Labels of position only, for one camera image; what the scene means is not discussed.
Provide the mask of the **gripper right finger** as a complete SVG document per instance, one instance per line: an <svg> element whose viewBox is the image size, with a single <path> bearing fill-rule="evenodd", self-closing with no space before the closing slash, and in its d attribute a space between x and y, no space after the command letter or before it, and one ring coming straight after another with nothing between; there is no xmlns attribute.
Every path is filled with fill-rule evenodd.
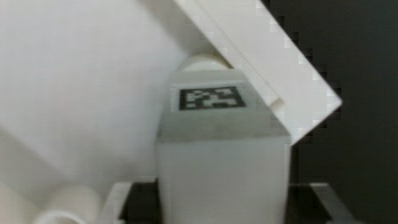
<svg viewBox="0 0 398 224"><path fill-rule="evenodd" d="M327 183L290 185L290 224L356 224L356 217Z"/></svg>

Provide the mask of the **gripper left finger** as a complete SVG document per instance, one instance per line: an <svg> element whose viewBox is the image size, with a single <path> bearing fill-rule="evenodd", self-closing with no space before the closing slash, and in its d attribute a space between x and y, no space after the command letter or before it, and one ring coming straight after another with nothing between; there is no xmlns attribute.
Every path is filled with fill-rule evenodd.
<svg viewBox="0 0 398 224"><path fill-rule="evenodd" d="M119 182L96 224L157 224L157 183Z"/></svg>

